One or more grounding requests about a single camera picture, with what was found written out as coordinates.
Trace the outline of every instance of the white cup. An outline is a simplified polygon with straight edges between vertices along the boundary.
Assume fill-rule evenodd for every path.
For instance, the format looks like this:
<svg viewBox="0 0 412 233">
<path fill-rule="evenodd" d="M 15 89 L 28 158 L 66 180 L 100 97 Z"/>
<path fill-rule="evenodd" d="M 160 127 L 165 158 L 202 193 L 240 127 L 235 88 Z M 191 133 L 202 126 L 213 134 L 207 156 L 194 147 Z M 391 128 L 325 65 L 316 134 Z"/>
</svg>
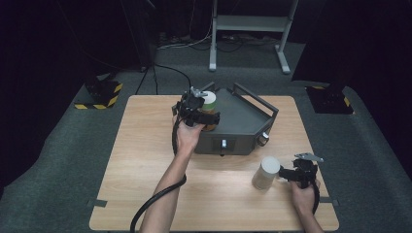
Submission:
<svg viewBox="0 0 412 233">
<path fill-rule="evenodd" d="M 269 188 L 280 169 L 281 164 L 278 159 L 273 156 L 264 157 L 252 178 L 252 184 L 260 190 Z"/>
</svg>

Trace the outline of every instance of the metal handle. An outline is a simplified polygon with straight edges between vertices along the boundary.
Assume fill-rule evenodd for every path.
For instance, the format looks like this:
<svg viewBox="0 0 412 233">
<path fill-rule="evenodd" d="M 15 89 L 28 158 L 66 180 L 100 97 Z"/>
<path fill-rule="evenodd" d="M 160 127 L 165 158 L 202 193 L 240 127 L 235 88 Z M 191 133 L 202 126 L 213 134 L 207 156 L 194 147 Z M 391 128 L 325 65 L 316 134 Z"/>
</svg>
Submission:
<svg viewBox="0 0 412 233">
<path fill-rule="evenodd" d="M 261 105 L 263 105 L 264 107 L 268 108 L 270 111 L 273 112 L 272 117 L 275 118 L 276 115 L 278 115 L 279 110 L 277 108 L 275 108 L 273 105 L 269 104 L 267 101 L 265 101 L 264 99 L 260 98 L 258 95 L 255 95 L 254 93 L 252 93 L 248 88 L 246 88 L 245 86 L 239 84 L 239 83 L 234 83 L 233 84 L 233 93 L 238 94 L 240 96 L 240 94 L 237 92 L 237 90 L 240 89 L 243 92 L 245 92 L 246 94 L 250 95 L 252 98 L 254 98 L 256 101 L 258 101 Z"/>
</svg>

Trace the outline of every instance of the human hand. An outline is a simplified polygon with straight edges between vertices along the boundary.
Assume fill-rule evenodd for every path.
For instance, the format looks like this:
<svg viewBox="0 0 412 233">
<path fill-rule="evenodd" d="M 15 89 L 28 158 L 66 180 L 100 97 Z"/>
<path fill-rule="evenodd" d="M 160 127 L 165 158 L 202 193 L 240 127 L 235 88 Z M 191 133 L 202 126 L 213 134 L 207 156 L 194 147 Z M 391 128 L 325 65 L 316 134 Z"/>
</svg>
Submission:
<svg viewBox="0 0 412 233">
<path fill-rule="evenodd" d="M 180 120 L 176 116 L 173 117 L 173 125 L 176 120 Z M 193 127 L 187 126 L 183 120 L 180 121 L 177 130 L 177 146 L 178 152 L 183 151 L 185 154 L 191 154 L 196 148 L 199 140 L 199 135 L 204 127 L 204 124 L 197 124 Z"/>
<path fill-rule="evenodd" d="M 308 187 L 302 189 L 297 182 L 290 181 L 292 188 L 292 202 L 296 211 L 300 215 L 312 215 L 313 206 L 315 204 L 314 187 L 310 183 Z M 321 183 L 315 180 L 316 186 L 320 187 Z"/>
</svg>

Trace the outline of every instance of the human arm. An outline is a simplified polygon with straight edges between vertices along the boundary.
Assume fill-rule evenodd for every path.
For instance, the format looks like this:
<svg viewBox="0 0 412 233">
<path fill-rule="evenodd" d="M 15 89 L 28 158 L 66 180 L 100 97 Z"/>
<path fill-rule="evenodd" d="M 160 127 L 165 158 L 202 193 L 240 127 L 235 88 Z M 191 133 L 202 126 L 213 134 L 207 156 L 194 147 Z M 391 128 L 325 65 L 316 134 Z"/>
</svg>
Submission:
<svg viewBox="0 0 412 233">
<path fill-rule="evenodd" d="M 321 225 L 315 219 L 312 213 L 313 205 L 315 203 L 314 187 L 310 184 L 308 187 L 301 189 L 297 182 L 290 181 L 292 188 L 292 202 L 297 214 L 299 215 L 300 222 L 306 233 L 319 233 L 324 232 Z"/>
<path fill-rule="evenodd" d="M 188 127 L 180 122 L 177 130 L 177 153 L 160 179 L 154 193 L 158 193 L 164 188 L 179 182 L 185 175 L 203 126 L 199 124 Z M 169 232 L 176 212 L 179 191 L 180 188 L 176 188 L 167 193 L 146 210 L 139 232 Z"/>
</svg>

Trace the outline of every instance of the hazard tape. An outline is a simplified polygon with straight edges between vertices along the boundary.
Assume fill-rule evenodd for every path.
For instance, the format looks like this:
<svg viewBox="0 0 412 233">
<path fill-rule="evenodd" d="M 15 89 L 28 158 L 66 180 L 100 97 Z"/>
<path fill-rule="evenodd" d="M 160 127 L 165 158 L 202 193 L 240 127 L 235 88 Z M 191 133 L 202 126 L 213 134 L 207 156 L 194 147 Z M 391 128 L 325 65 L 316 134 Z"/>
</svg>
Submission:
<svg viewBox="0 0 412 233">
<path fill-rule="evenodd" d="M 85 109 L 97 109 L 97 110 L 104 110 L 112 108 L 116 101 L 118 101 L 119 93 L 122 88 L 123 84 L 119 83 L 115 90 L 113 91 L 112 98 L 108 101 L 107 104 L 95 104 L 95 103 L 75 103 L 75 108 L 79 110 Z"/>
</svg>

